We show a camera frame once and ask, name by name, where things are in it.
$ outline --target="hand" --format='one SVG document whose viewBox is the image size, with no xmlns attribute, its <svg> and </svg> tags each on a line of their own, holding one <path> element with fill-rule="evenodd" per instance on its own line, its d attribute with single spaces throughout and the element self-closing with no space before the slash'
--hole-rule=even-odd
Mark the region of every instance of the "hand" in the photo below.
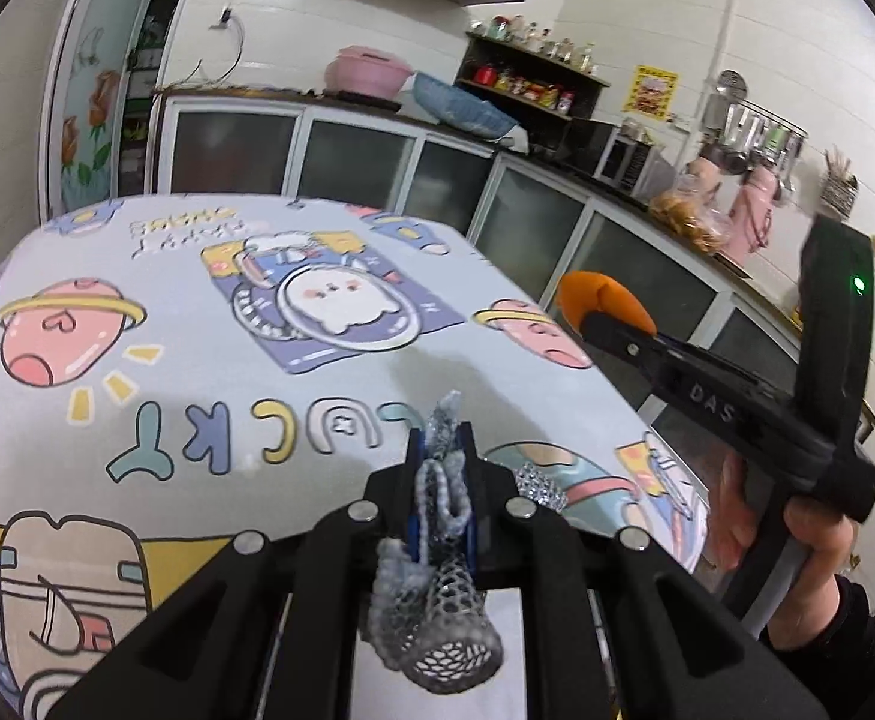
<svg viewBox="0 0 875 720">
<path fill-rule="evenodd" d="M 720 484 L 709 493 L 709 550 L 725 571 L 741 563 L 757 538 L 757 514 L 744 502 L 743 460 L 724 460 Z M 853 544 L 853 525 L 842 514 L 810 498 L 792 498 L 784 508 L 784 522 L 797 541 L 811 553 L 796 584 L 767 623 L 767 635 L 776 650 L 796 650 L 810 644 L 837 614 L 840 590 L 834 574 L 844 565 Z"/>
</svg>

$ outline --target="table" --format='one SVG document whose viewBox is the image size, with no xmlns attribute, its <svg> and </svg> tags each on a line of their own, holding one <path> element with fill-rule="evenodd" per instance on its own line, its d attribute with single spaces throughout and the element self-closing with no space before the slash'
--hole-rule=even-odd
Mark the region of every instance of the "table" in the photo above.
<svg viewBox="0 0 875 720">
<path fill-rule="evenodd" d="M 575 525 L 640 524 L 693 568 L 693 475 L 452 228 L 228 194 L 112 200 L 31 233 L 0 266 L 2 694 L 43 717 L 234 535 L 299 533 L 359 498 L 451 389 L 482 455 L 537 464 Z M 488 603 L 495 678 L 437 699 L 360 642 L 353 716 L 520 716 L 519 599 Z"/>
</svg>

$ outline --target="plastic bag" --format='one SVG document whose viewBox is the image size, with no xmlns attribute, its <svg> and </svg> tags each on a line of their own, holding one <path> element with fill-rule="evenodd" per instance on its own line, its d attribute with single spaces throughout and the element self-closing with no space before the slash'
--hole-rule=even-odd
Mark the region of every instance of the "plastic bag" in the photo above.
<svg viewBox="0 0 875 720">
<path fill-rule="evenodd" d="M 650 201 L 650 215 L 705 254 L 714 254 L 731 237 L 730 217 L 709 205 L 717 194 L 719 177 L 714 163 L 698 157 L 670 189 Z"/>
</svg>

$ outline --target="black sleeve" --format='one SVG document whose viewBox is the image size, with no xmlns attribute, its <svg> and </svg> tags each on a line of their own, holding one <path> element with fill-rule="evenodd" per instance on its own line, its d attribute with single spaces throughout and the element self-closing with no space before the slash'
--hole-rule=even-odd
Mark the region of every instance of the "black sleeve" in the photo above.
<svg viewBox="0 0 875 720">
<path fill-rule="evenodd" d="M 840 605 L 831 624 L 799 650 L 774 652 L 832 720 L 850 720 L 875 689 L 875 622 L 863 587 L 842 576 L 837 585 Z M 766 631 L 762 641 L 773 650 Z"/>
</svg>

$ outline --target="yellow sign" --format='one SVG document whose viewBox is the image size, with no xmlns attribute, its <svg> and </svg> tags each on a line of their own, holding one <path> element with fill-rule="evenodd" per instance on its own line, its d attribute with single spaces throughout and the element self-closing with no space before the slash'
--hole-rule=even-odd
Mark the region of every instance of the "yellow sign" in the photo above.
<svg viewBox="0 0 875 720">
<path fill-rule="evenodd" d="M 678 78 L 676 73 L 638 65 L 623 109 L 666 122 Z"/>
</svg>

